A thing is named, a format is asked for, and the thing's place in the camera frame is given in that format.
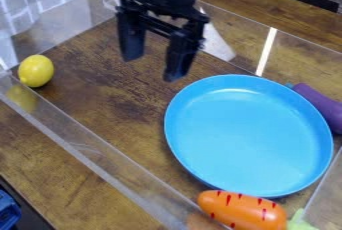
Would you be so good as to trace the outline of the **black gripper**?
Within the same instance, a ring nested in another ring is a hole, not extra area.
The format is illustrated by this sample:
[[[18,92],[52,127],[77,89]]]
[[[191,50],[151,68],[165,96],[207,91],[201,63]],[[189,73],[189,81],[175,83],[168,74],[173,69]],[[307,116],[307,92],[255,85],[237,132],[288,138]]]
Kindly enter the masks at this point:
[[[163,74],[167,82],[187,75],[201,46],[196,38],[203,36],[208,17],[193,5],[195,0],[120,0],[116,7],[119,46],[125,62],[144,54],[147,29],[171,35]]]

